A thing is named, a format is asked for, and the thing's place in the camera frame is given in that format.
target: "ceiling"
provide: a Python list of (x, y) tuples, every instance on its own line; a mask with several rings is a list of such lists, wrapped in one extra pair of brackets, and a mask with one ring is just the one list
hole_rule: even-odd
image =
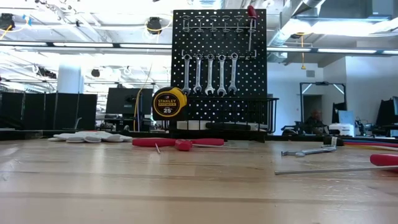
[[(279, 30), (279, 13), (285, 0), (267, 0), (260, 4), (267, 8), (268, 41)], [(174, 9), (238, 9), (242, 0), (47, 0), (50, 7), (35, 3), (34, 0), (1, 1), (0, 12), (14, 14), (18, 32), (8, 32), (3, 40), (51, 41), (51, 42), (127, 42), (127, 43), (172, 43), (172, 12)], [(24, 16), (31, 18), (31, 26), (26, 26)], [(145, 24), (150, 17), (160, 17), (166, 27), (160, 35), (150, 35)], [(310, 34), (305, 37), (305, 45), (314, 47), (398, 47), (395, 37), (345, 37), (343, 35)], [(300, 46), (301, 41), (289, 39), (288, 46)], [(170, 81), (171, 58), (168, 51), (141, 50), (131, 53), (91, 51), (30, 50), (3, 51), (0, 53), (0, 74), (13, 80), (43, 80), (34, 73), (35, 65), (45, 67), (55, 73), (59, 64), (73, 57), (84, 62), (83, 73), (87, 82), (119, 81), (127, 87), (140, 88), (147, 76), (155, 82), (155, 89), (167, 86)], [(306, 63), (326, 64), (327, 54), (306, 54)], [(291, 53), (285, 64), (301, 62), (301, 54)], [(99, 78), (91, 76), (91, 69), (102, 71)], [(9, 88), (29, 88), (36, 91), (54, 91), (56, 83), (9, 84)], [(106, 93), (108, 87), (115, 86), (87, 83), (86, 92)]]

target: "doorway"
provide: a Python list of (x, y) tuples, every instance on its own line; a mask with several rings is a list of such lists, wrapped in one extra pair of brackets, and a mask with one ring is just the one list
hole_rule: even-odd
[(322, 95), (303, 95), (304, 121), (311, 117), (314, 110), (322, 112)]

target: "combination wrench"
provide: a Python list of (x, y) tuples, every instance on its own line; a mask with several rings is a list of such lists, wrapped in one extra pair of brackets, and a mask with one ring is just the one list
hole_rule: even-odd
[(238, 61), (238, 54), (237, 53), (232, 53), (231, 54), (231, 59), (232, 59), (232, 72), (231, 72), (231, 84), (228, 87), (228, 91), (231, 92), (232, 94), (236, 94), (236, 85), (235, 85), (235, 79), (236, 79), (236, 62)]
[(185, 61), (185, 74), (184, 74), (184, 88), (182, 92), (186, 95), (189, 95), (191, 89), (189, 89), (189, 61), (191, 61), (192, 57), (189, 54), (184, 55)]
[(195, 87), (193, 87), (193, 91), (195, 93), (197, 93), (197, 91), (201, 92), (201, 86), (200, 86), (200, 64), (201, 64), (201, 58), (202, 58), (201, 54), (197, 54), (196, 58), (197, 58), (197, 83), (196, 83)]
[(211, 94), (213, 94), (214, 93), (214, 88), (213, 88), (213, 86), (211, 85), (211, 80), (213, 79), (213, 61), (214, 61), (214, 55), (213, 54), (209, 54), (209, 55), (207, 55), (207, 59), (208, 59), (208, 66), (209, 66), (209, 69), (208, 69), (208, 74), (207, 74), (207, 87), (206, 87), (206, 89), (205, 89), (205, 93), (206, 93), (206, 95), (209, 95), (209, 92), (211, 93)]
[(225, 63), (225, 55), (218, 56), (218, 60), (220, 61), (220, 87), (217, 90), (217, 95), (225, 96), (226, 90), (224, 88), (224, 63)]

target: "ceiling light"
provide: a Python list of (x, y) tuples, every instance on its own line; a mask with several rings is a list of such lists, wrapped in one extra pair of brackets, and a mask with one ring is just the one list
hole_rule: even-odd
[(171, 44), (121, 44), (120, 47), (136, 49), (171, 49)]
[(398, 55), (398, 50), (385, 50), (382, 54)]
[(0, 41), (0, 45), (47, 46), (45, 42)]
[(113, 47), (109, 43), (53, 43), (57, 47)]
[(309, 52), (311, 49), (301, 47), (267, 47), (268, 52)]
[(347, 54), (374, 54), (377, 50), (361, 49), (318, 49), (319, 53), (347, 53)]

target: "black partition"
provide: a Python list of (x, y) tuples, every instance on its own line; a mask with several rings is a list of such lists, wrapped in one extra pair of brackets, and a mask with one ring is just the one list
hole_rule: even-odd
[(97, 95), (69, 93), (2, 93), (2, 120), (20, 123), (19, 129), (95, 129)]

